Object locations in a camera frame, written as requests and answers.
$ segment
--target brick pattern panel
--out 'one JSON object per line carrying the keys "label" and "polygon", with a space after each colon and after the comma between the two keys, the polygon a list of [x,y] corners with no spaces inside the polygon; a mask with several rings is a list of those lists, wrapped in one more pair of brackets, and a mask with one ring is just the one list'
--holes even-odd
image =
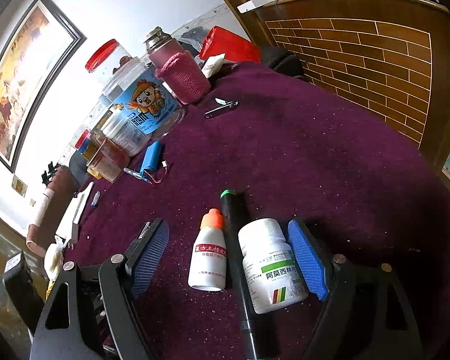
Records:
{"label": "brick pattern panel", "polygon": [[310,82],[365,107],[419,146],[430,102],[430,34],[356,19],[267,21]]}

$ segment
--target table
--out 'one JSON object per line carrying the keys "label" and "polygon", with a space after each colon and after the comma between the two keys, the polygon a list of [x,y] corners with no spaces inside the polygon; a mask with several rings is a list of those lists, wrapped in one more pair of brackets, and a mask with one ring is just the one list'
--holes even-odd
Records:
{"label": "table", "polygon": [[[215,97],[233,112],[205,119]],[[171,232],[148,291],[136,302],[141,322],[167,360],[241,359],[234,292],[187,285],[202,216],[220,192],[243,191],[253,218],[285,224],[299,216],[333,253],[396,269],[427,354],[450,333],[450,195],[417,149],[367,110],[306,82],[250,62],[217,79],[212,91],[163,139],[173,163],[164,183],[122,174],[99,180],[80,238],[65,261],[81,266],[124,252],[144,222]],[[137,169],[141,155],[133,159]],[[279,359],[298,359],[321,303],[311,295],[274,312]]]}

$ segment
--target framed painting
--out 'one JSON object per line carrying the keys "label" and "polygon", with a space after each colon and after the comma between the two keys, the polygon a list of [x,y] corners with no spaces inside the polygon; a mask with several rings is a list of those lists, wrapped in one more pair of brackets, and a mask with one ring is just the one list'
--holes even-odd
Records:
{"label": "framed painting", "polygon": [[8,38],[0,54],[0,161],[10,172],[45,94],[84,41],[51,0],[34,0]]}

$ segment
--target screw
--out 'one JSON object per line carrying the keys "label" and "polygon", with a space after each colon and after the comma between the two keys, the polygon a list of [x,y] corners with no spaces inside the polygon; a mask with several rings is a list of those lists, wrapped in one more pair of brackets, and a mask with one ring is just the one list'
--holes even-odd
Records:
{"label": "screw", "polygon": [[75,263],[73,261],[68,261],[65,264],[63,264],[63,270],[64,271],[71,271],[74,266],[75,266]]}
{"label": "screw", "polygon": [[382,270],[385,272],[391,272],[392,271],[392,266],[390,264],[387,264],[386,262],[384,262],[382,264]]}
{"label": "screw", "polygon": [[347,261],[347,258],[343,254],[336,254],[334,256],[334,261],[337,264],[343,264],[345,261]]}
{"label": "screw", "polygon": [[123,261],[123,254],[114,254],[110,259],[113,264],[120,264]]}

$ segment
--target white pill bottle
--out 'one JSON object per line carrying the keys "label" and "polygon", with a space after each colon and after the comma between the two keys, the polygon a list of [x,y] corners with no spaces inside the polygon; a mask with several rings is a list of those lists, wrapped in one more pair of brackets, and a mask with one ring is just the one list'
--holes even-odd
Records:
{"label": "white pill bottle", "polygon": [[259,219],[238,232],[243,270],[257,314],[300,302],[308,292],[292,248],[275,219]]}

